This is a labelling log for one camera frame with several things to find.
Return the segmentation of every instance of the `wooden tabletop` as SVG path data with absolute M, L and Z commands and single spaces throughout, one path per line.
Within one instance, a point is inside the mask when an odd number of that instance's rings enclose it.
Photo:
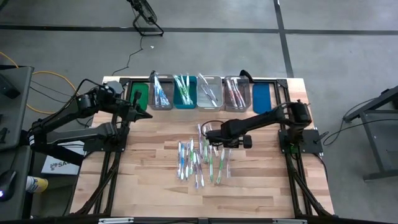
M 104 77 L 104 82 L 119 78 Z M 290 78 L 288 84 L 292 101 L 301 99 L 308 103 L 303 79 Z M 275 106 L 274 90 L 270 90 L 271 103 Z M 149 107 L 147 112 L 153 115 L 152 119 L 142 119 L 131 124 L 126 151 L 122 154 L 119 166 L 112 216 L 294 217 L 285 157 L 280 153 L 277 138 L 278 124 L 249 133 L 253 141 L 252 149 L 233 150 L 231 177 L 226 178 L 224 169 L 219 185 L 210 182 L 208 166 L 202 164 L 205 187 L 197 190 L 194 178 L 189 181 L 176 178 L 178 141 L 187 142 L 194 138 L 196 147 L 198 123 L 212 119 L 244 119 L 256 114 L 251 107 L 245 113 L 206 113 L 177 109 L 153 111 Z M 98 113 L 94 117 L 93 126 L 110 120 L 110 114 Z M 81 208 L 97 188 L 103 157 L 103 152 L 95 152 L 83 161 L 71 212 Z M 216 179 L 220 158 L 213 156 L 213 159 Z M 303 164 L 309 189 L 324 208 L 333 213 L 321 162 L 312 154 L 303 154 Z M 304 211 L 302 192 L 298 185 L 297 189 L 300 208 Z

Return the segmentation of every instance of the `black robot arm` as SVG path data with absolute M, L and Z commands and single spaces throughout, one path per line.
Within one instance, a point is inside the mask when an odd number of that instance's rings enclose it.
M 122 100 L 122 93 L 123 88 L 119 82 L 109 82 L 71 98 L 60 111 L 32 124 L 28 133 L 30 148 L 78 166 L 83 156 L 59 146 L 59 143 L 83 141 L 85 151 L 113 151 L 128 134 L 131 121 L 152 117 L 136 103 L 141 93 L 136 92 L 132 103 Z M 62 133 L 54 131 L 75 119 L 87 118 L 99 111 L 119 116 L 120 128 L 117 128 L 116 122 L 109 122 L 90 129 Z
M 289 141 L 300 141 L 302 130 L 312 122 L 308 105 L 300 101 L 284 103 L 272 111 L 247 119 L 231 119 L 221 125 L 221 129 L 207 131 L 206 138 L 211 145 L 222 144 L 228 148 L 251 148 L 252 141 L 248 131 L 279 123 L 290 126 Z

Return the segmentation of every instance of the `gray floor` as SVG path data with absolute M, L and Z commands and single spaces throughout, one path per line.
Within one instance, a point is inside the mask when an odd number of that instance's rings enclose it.
M 272 0 L 149 3 L 164 27 L 278 28 Z M 286 29 L 398 29 L 398 1 L 394 0 L 280 0 L 280 7 Z M 14 24 L 130 27 L 131 21 L 131 9 L 124 0 L 13 0 L 0 12 L 0 23 Z M 127 56 L 139 49 L 140 40 L 135 32 L 1 30 L 0 34 L 0 50 L 19 65 L 61 73 L 76 85 L 83 77 L 100 82 L 104 75 L 125 66 Z M 350 107 L 397 85 L 397 42 L 398 35 L 287 35 L 294 76 L 305 80 L 315 124 L 321 132 L 335 131 Z M 237 75 L 246 69 L 257 77 L 287 76 L 278 34 L 171 32 L 163 38 L 145 38 L 142 47 L 144 50 L 132 57 L 130 68 L 119 75 L 148 75 L 152 70 Z M 9 64 L 4 58 L 0 63 Z M 37 75 L 34 80 L 72 93 L 56 77 Z M 29 102 L 47 111 L 62 105 L 34 92 Z M 40 117 L 27 110 L 24 126 Z M 377 171 L 363 128 L 345 131 L 324 150 L 337 215 L 398 220 L 398 178 L 371 183 L 362 180 L 364 174 Z M 35 168 L 38 174 L 40 165 Z M 61 214 L 69 193 L 70 187 L 46 191 L 36 201 L 35 213 Z

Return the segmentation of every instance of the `plastic toothbrush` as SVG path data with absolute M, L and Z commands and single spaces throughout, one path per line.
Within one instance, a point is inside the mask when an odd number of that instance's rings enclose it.
M 219 184 L 221 182 L 221 171 L 223 170 L 223 166 L 224 166 L 224 156 L 225 156 L 225 149 L 223 149 L 223 151 L 221 153 L 220 169 L 218 171 L 217 184 Z
M 210 165 L 209 165 L 209 170 L 210 170 L 210 182 L 213 183 L 213 152 L 210 150 Z
M 209 163 L 209 158 L 208 158 L 208 156 L 207 156 L 207 152 L 208 152 L 208 148 L 209 148 L 209 141 L 207 140 L 207 139 L 202 139 L 202 141 L 204 142 L 204 151 L 205 151 L 205 156 L 204 156 L 204 161 L 205 161 L 205 164 L 207 164 L 207 163 Z
M 181 176 L 181 142 L 178 142 L 178 170 L 177 170 L 177 178 Z
M 229 162 L 231 161 L 231 156 L 232 156 L 232 149 L 229 149 L 228 159 L 226 161 L 226 178 L 230 178 L 231 177 L 231 169 L 229 167 Z
M 192 175 L 193 173 L 193 139 L 191 138 L 191 142 L 190 142 L 190 158 L 189 161 L 191 162 L 191 166 L 189 168 L 189 175 Z
M 198 140 L 199 140 L 199 154 L 200 154 L 200 157 L 202 157 L 203 156 L 203 143 L 201 141 L 201 126 L 200 126 L 200 124 L 198 124 L 198 132 L 199 132 L 199 138 L 198 138 Z
M 181 144 L 181 179 L 182 180 L 184 179 L 184 157 L 185 157 L 184 149 L 185 149 L 184 144 Z
M 195 164 L 195 188 L 199 188 L 199 183 L 198 183 L 198 161 L 197 161 L 198 155 L 194 152 L 193 153 L 193 163 Z
M 202 172 L 202 169 L 201 169 L 199 156 L 198 156 L 198 167 L 199 167 L 200 176 L 201 176 L 201 182 L 200 183 L 201 183 L 201 186 L 204 187 L 205 186 L 205 180 L 203 180 L 203 172 Z
M 188 180 L 189 176 L 189 148 L 190 148 L 190 142 L 187 143 L 187 162 L 185 165 L 185 180 Z

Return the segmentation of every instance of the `wire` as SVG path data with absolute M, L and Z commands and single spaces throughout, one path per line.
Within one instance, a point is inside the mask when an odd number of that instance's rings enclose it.
M 1 55 L 5 56 L 6 59 L 8 59 L 12 64 L 15 65 L 15 67 L 19 68 L 17 63 L 15 63 L 15 61 L 13 61 L 13 59 L 11 59 L 10 57 L 8 57 L 5 53 L 0 52 Z
M 339 130 L 339 131 L 337 131 L 335 133 L 330 134 L 325 140 L 323 140 L 323 145 L 324 146 L 329 146 L 330 143 L 329 144 L 325 144 L 325 141 L 328 140 L 330 137 L 334 136 L 335 134 L 339 135 L 340 132 L 345 131 L 347 129 L 355 128 L 355 127 L 358 127 L 358 126 L 361 126 L 361 125 L 364 125 L 364 124 L 369 124 L 369 123 L 378 122 L 378 121 L 398 121 L 398 119 L 379 119 L 379 120 L 368 121 L 368 122 L 365 122 L 365 123 L 361 123 L 361 124 L 357 124 L 357 125 L 350 126 L 350 127 L 347 127 L 347 128 L 343 128 L 343 129 L 341 129 L 341 130 Z
M 85 124 L 85 126 L 90 127 L 90 125 L 88 125 L 88 123 L 93 119 L 94 117 L 91 117 Z
M 89 126 L 87 124 L 83 124 L 81 121 L 79 121 L 78 119 L 76 119 L 76 122 L 79 123 L 80 125 L 82 125 L 85 128 L 89 128 Z
M 45 93 L 42 93 L 41 91 L 36 90 L 35 88 L 33 88 L 33 87 L 31 87 L 31 86 L 30 86 L 29 88 L 31 88 L 32 90 L 36 91 L 37 93 L 40 93 L 41 95 L 44 95 L 44 96 L 50 98 L 51 100 L 54 100 L 54 101 L 57 101 L 57 102 L 60 102 L 60 103 L 66 103 L 66 101 L 60 101 L 60 100 L 57 100 L 57 99 L 55 99 L 55 98 L 52 98 L 51 96 L 48 96 L 48 95 L 46 95 Z
M 0 54 L 3 55 L 4 57 L 6 57 L 8 60 L 10 60 L 10 62 L 11 62 L 12 64 L 14 64 L 16 68 L 19 68 L 18 65 L 17 65 L 17 63 L 15 63 L 15 61 L 13 61 L 13 59 L 11 59 L 10 57 L 8 57 L 8 56 L 7 56 L 6 54 L 4 54 L 3 52 L 0 52 Z M 64 79 L 64 80 L 75 90 L 75 95 L 76 95 L 76 94 L 79 94 L 79 92 L 76 91 L 75 86 L 72 84 L 72 82 L 69 81 L 69 79 L 68 79 L 67 77 L 64 77 L 63 75 L 60 75 L 60 74 L 55 73 L 55 72 L 50 72 L 50 71 L 39 71 L 39 72 L 34 72 L 34 73 L 32 73 L 32 75 L 36 75 L 36 74 L 40 74 L 40 73 L 51 74 L 51 75 L 55 75 L 55 76 L 58 76 L 58 77 Z M 29 104 L 26 104 L 26 106 L 27 106 L 29 109 L 31 109 L 32 111 L 35 111 L 35 112 L 38 112 L 38 113 L 42 113 L 42 114 L 53 114 L 53 112 L 41 111 L 41 110 L 35 109 L 35 108 L 33 108 L 31 105 L 29 105 Z
M 61 91 L 58 91 L 58 90 L 54 90 L 53 88 L 47 87 L 47 86 L 45 86 L 45 85 L 42 85 L 42 84 L 40 84 L 40 83 L 38 83 L 38 82 L 36 82 L 36 81 L 31 80 L 31 82 L 32 82 L 32 83 L 36 83 L 36 84 L 38 84 L 39 86 L 44 87 L 44 88 L 46 88 L 46 89 L 52 90 L 52 91 L 54 91 L 54 92 L 56 92 L 56 93 L 59 93 L 59 94 L 65 95 L 65 96 L 72 97 L 71 95 L 68 95 L 68 94 L 66 94 L 66 93 L 62 93 Z
M 319 161 L 322 163 L 323 169 L 325 170 L 326 181 L 329 182 L 328 169 L 326 168 L 325 162 L 323 161 L 323 159 L 318 154 L 314 153 L 313 155 L 316 156 L 319 159 Z
M 329 135 L 325 140 L 323 140 L 323 145 L 324 145 L 324 146 L 330 146 L 331 144 L 333 144 L 333 143 L 337 140 L 337 138 L 338 138 L 338 136 L 340 135 L 340 132 L 342 131 L 342 128 L 343 128 L 344 118 L 345 118 L 345 116 L 347 116 L 347 114 L 348 114 L 349 112 L 351 112 L 351 111 L 352 111 L 353 109 L 355 109 L 357 106 L 360 106 L 360 105 L 362 105 L 362 104 L 364 104 L 364 103 L 367 103 L 367 102 L 369 102 L 369 101 L 372 101 L 372 100 L 374 100 L 374 99 L 376 99 L 376 98 L 372 98 L 372 99 L 366 100 L 366 101 L 364 101 L 364 102 L 362 102 L 362 103 L 358 103 L 357 105 L 355 105 L 355 106 L 353 106 L 351 109 L 349 109 L 349 110 L 344 114 L 343 118 L 341 119 L 340 127 L 339 127 L 339 130 L 338 130 L 338 132 L 337 132 L 336 137 L 335 137 L 331 142 L 325 144 L 326 140 L 329 139 L 330 136 L 332 136 L 332 135 L 334 135 L 334 134 L 336 134 L 336 133 L 333 133 L 333 134 Z
M 127 61 L 127 65 L 126 65 L 124 68 L 121 68 L 121 69 L 118 69 L 118 70 L 114 71 L 114 72 L 112 73 L 112 76 L 114 76 L 114 74 L 115 74 L 116 72 L 120 72 L 120 71 L 122 71 L 122 70 L 124 70 L 124 69 L 129 68 L 131 56 L 133 56 L 133 55 L 139 53 L 141 50 L 144 50 L 144 49 L 142 48 L 142 39 L 143 39 L 143 38 L 144 38 L 144 36 L 142 36 L 141 39 L 140 39 L 140 41 L 139 41 L 139 50 L 137 50 L 136 52 L 134 52 L 134 53 L 132 53 L 132 54 L 129 55 L 129 60 Z

